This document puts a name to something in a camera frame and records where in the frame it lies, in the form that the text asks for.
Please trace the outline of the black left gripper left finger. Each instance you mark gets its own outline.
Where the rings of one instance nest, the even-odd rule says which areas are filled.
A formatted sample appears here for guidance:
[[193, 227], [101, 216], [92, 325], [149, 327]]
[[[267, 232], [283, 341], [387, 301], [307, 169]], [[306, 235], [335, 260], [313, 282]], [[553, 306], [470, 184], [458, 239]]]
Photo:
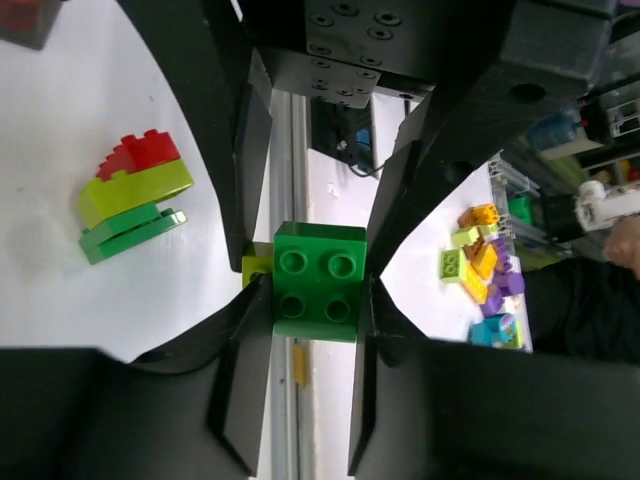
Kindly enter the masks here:
[[[258, 467], [271, 285], [256, 227], [270, 83], [228, 1], [63, 1], [1, 47], [1, 475], [246, 479]], [[97, 264], [98, 165], [164, 130], [193, 177], [154, 237]]]

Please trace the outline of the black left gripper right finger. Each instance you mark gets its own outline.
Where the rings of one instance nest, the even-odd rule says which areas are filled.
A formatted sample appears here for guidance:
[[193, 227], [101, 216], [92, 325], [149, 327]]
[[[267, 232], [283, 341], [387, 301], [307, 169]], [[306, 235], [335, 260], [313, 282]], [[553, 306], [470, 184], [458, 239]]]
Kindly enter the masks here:
[[444, 31], [441, 76], [403, 122], [367, 227], [349, 472], [358, 479], [635, 479], [636, 368], [437, 341], [380, 276], [475, 168], [584, 95], [612, 1], [468, 1]]

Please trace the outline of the lime round-stud lego brick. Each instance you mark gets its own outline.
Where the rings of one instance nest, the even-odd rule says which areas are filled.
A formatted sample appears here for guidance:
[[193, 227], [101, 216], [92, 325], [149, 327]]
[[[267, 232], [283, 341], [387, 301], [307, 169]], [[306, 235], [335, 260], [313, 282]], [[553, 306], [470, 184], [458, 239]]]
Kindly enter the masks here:
[[245, 288], [262, 274], [273, 270], [273, 245], [266, 242], [252, 242], [242, 257], [242, 287]]

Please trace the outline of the green lego brick small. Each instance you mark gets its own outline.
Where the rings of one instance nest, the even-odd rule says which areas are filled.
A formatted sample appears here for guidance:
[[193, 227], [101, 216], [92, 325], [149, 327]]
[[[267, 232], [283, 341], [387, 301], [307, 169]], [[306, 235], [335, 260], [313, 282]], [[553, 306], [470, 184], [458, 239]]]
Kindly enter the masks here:
[[356, 340], [367, 253], [362, 227], [285, 221], [274, 235], [277, 335]]

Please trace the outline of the green four-stud lego brick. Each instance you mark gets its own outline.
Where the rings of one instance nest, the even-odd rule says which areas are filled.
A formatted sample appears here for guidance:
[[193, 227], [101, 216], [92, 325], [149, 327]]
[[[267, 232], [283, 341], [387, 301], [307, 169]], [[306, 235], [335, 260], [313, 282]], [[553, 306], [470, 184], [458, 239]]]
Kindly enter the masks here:
[[183, 211], [147, 203], [85, 229], [78, 241], [91, 265], [114, 257], [187, 221]]

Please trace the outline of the red lego brick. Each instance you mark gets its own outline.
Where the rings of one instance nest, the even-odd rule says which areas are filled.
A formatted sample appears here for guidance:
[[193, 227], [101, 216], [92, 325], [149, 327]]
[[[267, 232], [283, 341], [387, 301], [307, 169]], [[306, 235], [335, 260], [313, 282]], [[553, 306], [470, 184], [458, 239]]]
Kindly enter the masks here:
[[168, 132], [152, 129], [142, 137], [129, 134], [122, 137], [99, 164], [96, 177], [108, 181], [118, 171], [136, 173], [179, 158], [180, 153]]

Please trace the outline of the person's hand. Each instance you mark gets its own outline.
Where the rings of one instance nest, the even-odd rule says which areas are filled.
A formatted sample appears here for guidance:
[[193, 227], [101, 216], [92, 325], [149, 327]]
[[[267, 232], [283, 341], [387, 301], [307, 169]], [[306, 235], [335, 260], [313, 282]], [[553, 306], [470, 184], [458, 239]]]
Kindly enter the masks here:
[[636, 278], [640, 276], [640, 219], [625, 217], [613, 227], [605, 242], [604, 254], [617, 266], [631, 270]]

